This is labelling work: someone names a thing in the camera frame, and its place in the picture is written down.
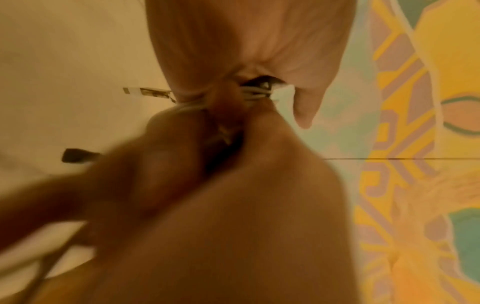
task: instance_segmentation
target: colorful patterned fabric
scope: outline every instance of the colorful patterned fabric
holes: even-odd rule
[[[358,5],[299,134],[348,187],[365,303],[480,303],[480,2]]]

